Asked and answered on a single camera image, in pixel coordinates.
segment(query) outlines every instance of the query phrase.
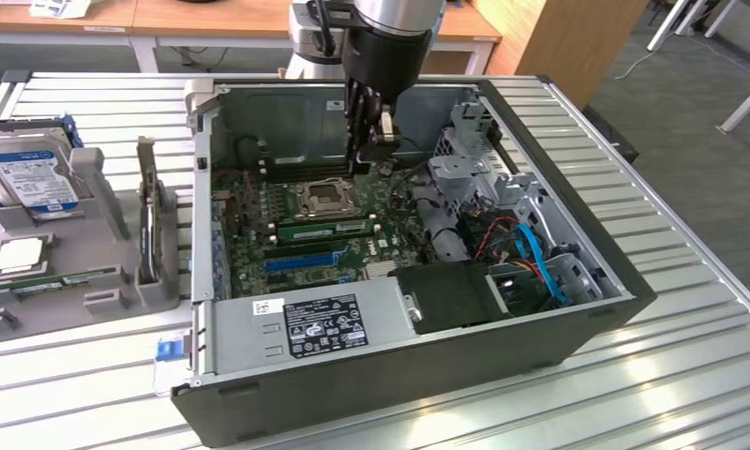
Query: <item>hard drive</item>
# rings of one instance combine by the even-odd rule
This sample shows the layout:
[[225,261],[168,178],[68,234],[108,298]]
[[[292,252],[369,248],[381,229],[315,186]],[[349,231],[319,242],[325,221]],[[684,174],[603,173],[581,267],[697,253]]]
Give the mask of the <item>hard drive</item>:
[[71,171],[71,152],[83,146],[71,117],[0,122],[0,206],[24,205],[39,220],[83,214],[91,197]]

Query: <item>blue pcie slot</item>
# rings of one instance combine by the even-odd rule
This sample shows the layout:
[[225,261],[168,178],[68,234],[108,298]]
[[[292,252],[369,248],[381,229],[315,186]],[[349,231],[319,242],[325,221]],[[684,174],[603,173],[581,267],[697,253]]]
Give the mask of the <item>blue pcie slot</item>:
[[264,271],[275,272],[279,270],[305,269],[309,267],[323,267],[325,265],[335,265],[337,259],[333,253],[324,255],[309,255],[299,258],[287,258],[283,260],[271,260],[264,262]]

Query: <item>open computer tower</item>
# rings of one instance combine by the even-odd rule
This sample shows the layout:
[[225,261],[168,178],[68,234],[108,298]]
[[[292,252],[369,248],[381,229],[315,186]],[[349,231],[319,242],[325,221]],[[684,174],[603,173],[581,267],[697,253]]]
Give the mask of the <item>open computer tower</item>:
[[409,89],[356,175],[340,82],[204,92],[172,401],[208,446],[556,365],[653,301],[491,81]]

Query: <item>metal table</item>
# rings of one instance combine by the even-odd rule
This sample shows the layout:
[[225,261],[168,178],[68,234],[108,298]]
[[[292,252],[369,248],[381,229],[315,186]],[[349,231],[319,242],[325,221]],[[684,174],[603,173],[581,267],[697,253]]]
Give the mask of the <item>metal table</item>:
[[[161,177],[181,187],[184,296],[193,165],[185,81],[36,73],[0,87],[0,117],[75,114],[119,190],[139,183],[136,136],[159,140]],[[527,77],[496,84],[660,299],[559,367],[233,448],[750,448],[750,292],[556,87]],[[189,320],[185,302],[157,315],[0,343],[0,448],[199,448],[169,399],[152,390],[153,343]]]

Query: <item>warning label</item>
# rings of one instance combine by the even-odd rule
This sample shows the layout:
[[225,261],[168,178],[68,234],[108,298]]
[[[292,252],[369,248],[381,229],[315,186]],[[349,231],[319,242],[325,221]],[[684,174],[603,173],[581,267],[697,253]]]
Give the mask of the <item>warning label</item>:
[[0,172],[20,202],[43,213],[77,206],[77,196],[69,179],[57,173],[59,160],[53,152],[0,154]]
[[284,319],[295,358],[369,344],[353,294],[284,305]]

